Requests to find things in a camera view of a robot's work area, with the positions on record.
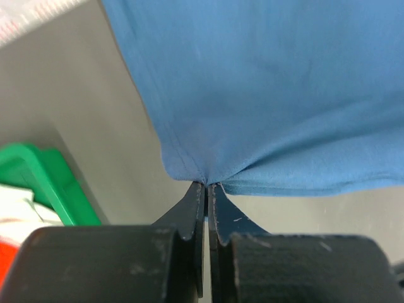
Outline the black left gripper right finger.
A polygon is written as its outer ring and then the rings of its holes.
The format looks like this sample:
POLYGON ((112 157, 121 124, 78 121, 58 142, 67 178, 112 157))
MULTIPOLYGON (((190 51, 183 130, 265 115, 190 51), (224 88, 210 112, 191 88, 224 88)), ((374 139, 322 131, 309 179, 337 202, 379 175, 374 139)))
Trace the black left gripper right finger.
POLYGON ((232 234, 268 235, 225 194, 220 184, 207 188, 207 214, 210 246, 211 299, 237 302, 232 234))

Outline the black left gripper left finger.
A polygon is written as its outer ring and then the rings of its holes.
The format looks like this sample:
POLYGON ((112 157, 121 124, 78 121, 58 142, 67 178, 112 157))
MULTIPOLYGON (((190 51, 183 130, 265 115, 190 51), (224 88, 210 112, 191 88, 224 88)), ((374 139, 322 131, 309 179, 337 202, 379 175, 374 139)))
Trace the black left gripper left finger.
POLYGON ((184 197, 153 223, 174 231, 169 251, 166 299, 203 296, 205 187, 193 182, 184 197))

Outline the blue t-shirt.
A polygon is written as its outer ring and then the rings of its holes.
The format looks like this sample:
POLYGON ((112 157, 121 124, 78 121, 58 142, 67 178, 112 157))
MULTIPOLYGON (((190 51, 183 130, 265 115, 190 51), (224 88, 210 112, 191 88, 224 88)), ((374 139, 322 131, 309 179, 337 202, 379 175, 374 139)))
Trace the blue t-shirt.
POLYGON ((403 184, 402 1, 104 1, 169 176, 229 194, 403 184))

